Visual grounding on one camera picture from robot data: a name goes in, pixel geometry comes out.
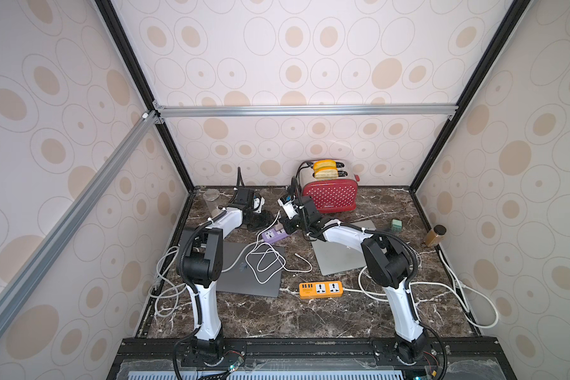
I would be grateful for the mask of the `purple power strip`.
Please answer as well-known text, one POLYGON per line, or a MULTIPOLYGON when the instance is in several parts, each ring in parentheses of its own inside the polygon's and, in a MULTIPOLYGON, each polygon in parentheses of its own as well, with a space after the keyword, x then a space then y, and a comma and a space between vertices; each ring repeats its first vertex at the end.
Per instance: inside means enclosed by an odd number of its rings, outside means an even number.
POLYGON ((283 228, 281 229, 271 228, 270 230, 267 230, 261 234, 261 239, 263 240, 263 242, 270 245, 273 245, 276 242, 279 242, 288 237, 289 234, 283 228))

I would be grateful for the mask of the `silver apple laptop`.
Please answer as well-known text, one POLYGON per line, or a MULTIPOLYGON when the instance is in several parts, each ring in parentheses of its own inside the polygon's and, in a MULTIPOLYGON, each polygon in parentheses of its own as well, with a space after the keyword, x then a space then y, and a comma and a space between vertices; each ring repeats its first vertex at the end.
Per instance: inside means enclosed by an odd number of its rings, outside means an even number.
POLYGON ((323 276, 347 272, 353 269, 362 269, 366 265, 363 254, 362 242, 372 237, 366 228, 374 227, 372 222, 353 223, 345 226, 340 220, 335 219, 328 223, 333 228, 327 229, 323 237, 312 242, 313 251, 317 258, 319 269, 323 276))

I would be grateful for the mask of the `orange power strip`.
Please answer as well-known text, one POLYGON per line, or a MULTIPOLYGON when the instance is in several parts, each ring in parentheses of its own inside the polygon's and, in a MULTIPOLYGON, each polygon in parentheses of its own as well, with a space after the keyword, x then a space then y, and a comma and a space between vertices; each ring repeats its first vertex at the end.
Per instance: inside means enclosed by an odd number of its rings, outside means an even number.
POLYGON ((344 294, 340 281, 322 281, 301 283, 299 285, 300 299, 339 298, 344 294))

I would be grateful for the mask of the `green charger adapter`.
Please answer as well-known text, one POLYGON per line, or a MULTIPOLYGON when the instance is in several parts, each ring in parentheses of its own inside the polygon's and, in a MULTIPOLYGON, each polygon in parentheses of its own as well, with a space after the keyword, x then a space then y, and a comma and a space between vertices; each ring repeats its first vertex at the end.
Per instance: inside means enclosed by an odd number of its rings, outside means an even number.
POLYGON ((394 233, 399 233, 403 230, 403 223, 401 220, 399 219, 392 219, 391 220, 391 225, 390 225, 390 229, 394 232, 394 233))

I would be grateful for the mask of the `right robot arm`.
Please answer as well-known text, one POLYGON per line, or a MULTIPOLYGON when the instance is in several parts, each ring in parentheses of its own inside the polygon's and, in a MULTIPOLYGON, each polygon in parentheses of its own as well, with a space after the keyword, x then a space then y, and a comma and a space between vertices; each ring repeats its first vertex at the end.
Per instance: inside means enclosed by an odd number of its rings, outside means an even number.
POLYGON ((394 316, 398 359, 408 365, 418 361, 428 337, 410 289, 418 272, 412 248, 391 232, 369 230, 322 215, 309 196, 283 196, 278 204, 284 211, 280 223, 288 234, 302 231, 308 238, 344 245, 364 255, 368 274, 385 291, 394 316))

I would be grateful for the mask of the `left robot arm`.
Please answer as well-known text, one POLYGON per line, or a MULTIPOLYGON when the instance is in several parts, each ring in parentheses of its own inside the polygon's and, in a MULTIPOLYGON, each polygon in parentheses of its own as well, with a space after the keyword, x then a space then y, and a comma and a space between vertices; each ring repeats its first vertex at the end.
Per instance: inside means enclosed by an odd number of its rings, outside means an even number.
POLYGON ((224 356, 223 326, 217 307, 217 281, 223 270, 224 238, 241 226, 258 225, 269 213, 263 197, 252 188, 238 186, 230 202, 197 227, 185 228, 176 256, 177 275, 191 296, 194 330, 191 350, 211 362, 224 356))

